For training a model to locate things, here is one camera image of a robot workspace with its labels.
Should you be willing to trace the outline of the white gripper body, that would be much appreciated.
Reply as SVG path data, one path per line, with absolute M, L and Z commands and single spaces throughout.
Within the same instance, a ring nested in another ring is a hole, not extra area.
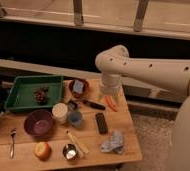
M 121 76 L 102 73 L 100 79 L 100 92 L 107 95 L 116 95 L 121 86 Z

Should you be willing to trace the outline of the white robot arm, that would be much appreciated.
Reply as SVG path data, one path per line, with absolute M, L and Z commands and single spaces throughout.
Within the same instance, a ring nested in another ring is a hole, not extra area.
M 127 48 L 117 45 L 99 53 L 95 65 L 103 94 L 117 94 L 126 76 L 186 96 L 172 129 L 165 169 L 190 171 L 190 60 L 130 58 Z

